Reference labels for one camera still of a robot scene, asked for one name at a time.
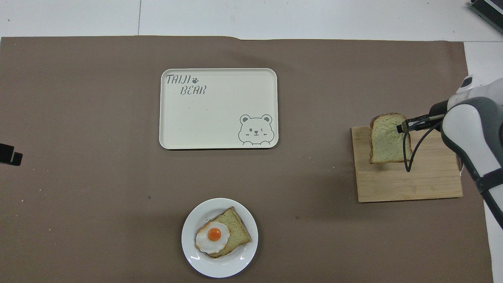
bear illustration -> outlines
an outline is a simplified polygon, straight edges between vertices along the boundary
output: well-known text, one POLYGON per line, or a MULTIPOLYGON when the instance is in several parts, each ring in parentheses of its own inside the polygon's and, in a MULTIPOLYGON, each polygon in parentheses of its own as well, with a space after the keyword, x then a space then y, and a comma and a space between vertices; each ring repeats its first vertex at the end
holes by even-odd
POLYGON ((270 145, 274 139, 274 132, 271 128, 273 118, 270 115, 263 115, 261 118, 250 118, 243 115, 240 118, 241 130, 238 137, 243 145, 270 145))

bread slice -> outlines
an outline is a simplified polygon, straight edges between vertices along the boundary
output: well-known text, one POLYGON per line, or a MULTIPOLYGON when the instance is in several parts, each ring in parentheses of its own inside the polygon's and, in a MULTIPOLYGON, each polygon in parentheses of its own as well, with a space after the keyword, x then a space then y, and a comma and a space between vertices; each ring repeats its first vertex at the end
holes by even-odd
MULTIPOLYGON (((403 135, 398 133, 396 126, 407 118, 402 114, 382 114, 370 122, 370 160, 371 164, 403 162, 403 135)), ((412 150, 410 147, 410 135, 407 134, 405 141, 405 153, 410 160, 412 150)))
POLYGON ((226 211, 209 222, 220 222, 226 225, 230 230, 230 237, 229 240, 227 240, 225 247, 217 253, 208 254, 210 257, 218 258, 227 255, 238 246, 246 244, 252 240, 248 230, 241 220, 241 217, 239 217, 233 206, 229 207, 226 211))

tray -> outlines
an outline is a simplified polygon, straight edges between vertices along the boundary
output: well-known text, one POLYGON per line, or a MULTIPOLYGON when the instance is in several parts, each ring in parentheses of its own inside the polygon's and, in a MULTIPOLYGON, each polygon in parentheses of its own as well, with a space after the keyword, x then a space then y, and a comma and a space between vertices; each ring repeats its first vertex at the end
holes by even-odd
POLYGON ((279 138, 277 89, 269 68, 168 69, 159 142, 169 150, 271 148, 279 138))

wooden cutting board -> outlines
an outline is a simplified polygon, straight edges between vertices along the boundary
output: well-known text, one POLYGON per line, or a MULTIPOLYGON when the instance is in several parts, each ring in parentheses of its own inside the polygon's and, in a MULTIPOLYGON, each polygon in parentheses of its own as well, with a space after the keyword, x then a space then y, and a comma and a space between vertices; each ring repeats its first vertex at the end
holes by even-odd
MULTIPOLYGON (((461 197, 456 155, 432 131, 419 146, 410 172, 403 163, 370 164, 370 127, 351 128, 359 202, 461 197)), ((412 149, 425 130, 410 133, 412 149)))

white table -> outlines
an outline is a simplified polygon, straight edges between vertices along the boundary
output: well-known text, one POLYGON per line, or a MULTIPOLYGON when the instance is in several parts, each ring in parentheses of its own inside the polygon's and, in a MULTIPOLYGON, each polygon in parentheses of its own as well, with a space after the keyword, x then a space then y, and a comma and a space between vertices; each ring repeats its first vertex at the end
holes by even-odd
MULTIPOLYGON (((1 1, 0 36, 220 35, 240 39, 462 41, 468 72, 490 83, 503 77, 503 34, 470 11, 468 3, 469 0, 1 1)), ((503 230, 487 206, 485 213, 494 282, 503 283, 503 230)))

